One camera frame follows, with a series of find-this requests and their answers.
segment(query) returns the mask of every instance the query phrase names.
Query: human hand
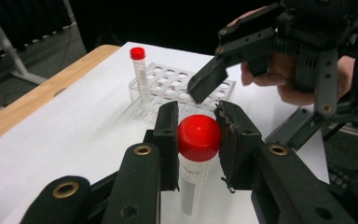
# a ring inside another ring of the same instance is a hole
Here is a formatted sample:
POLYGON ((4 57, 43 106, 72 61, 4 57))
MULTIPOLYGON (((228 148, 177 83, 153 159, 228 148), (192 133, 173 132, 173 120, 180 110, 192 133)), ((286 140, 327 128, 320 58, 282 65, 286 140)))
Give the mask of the human hand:
MULTIPOLYGON (((234 25, 237 20, 244 18, 257 10, 246 12, 228 24, 234 25)), ((343 56, 337 63, 337 98, 339 99, 351 89, 351 78, 354 59, 343 56)), ((249 69, 249 64, 241 64, 241 81, 244 86, 254 83, 258 86, 277 86, 282 101, 291 105, 311 105, 315 102, 314 92, 299 91, 295 87, 296 59, 292 56, 272 53, 268 55, 268 71, 255 77, 249 69)))

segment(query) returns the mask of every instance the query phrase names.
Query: ridged cap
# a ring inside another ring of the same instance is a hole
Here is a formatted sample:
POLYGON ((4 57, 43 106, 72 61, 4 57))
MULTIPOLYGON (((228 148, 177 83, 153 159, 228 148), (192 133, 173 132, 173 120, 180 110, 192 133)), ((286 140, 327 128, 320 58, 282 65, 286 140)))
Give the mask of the ridged cap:
POLYGON ((178 127, 179 152, 191 161, 208 161, 219 151, 221 132, 216 120, 192 115, 178 127))
POLYGON ((133 60, 142 60, 145 58, 145 50, 141 47, 132 48, 130 54, 133 60))

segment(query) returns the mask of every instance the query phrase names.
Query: dark floor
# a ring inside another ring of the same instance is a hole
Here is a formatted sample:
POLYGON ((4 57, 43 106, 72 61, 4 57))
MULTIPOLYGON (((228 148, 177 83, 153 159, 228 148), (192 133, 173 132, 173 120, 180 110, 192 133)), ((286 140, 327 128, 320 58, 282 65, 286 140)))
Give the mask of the dark floor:
MULTIPOLYGON (((86 51, 74 22, 63 32, 47 36, 17 53, 29 73, 50 78, 84 56, 86 51)), ((34 83, 13 77, 10 74, 13 69, 13 62, 4 55, 0 59, 0 108, 36 87, 34 83)))

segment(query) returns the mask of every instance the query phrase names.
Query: wooden table edge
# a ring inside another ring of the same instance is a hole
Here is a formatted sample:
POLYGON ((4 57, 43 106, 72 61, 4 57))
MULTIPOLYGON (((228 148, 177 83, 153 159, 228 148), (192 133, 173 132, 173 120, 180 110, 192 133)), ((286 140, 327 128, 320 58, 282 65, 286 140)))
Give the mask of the wooden table edge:
POLYGON ((118 46, 113 45, 102 45, 96 48, 5 107, 0 111, 0 137, 118 49, 118 46))

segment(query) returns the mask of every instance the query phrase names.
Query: metal stand leg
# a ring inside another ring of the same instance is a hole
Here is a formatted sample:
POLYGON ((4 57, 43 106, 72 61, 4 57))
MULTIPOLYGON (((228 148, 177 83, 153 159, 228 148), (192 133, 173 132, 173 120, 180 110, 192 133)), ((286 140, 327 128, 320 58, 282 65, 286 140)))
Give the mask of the metal stand leg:
POLYGON ((47 80, 46 78, 36 76, 27 71, 26 67, 22 63, 16 50, 13 49, 13 46, 11 45, 10 41, 8 40, 1 26, 0 26, 0 45, 1 48, 5 51, 5 53, 11 58, 11 60, 14 63, 15 71, 11 73, 13 76, 25 79, 35 84, 41 84, 47 80))

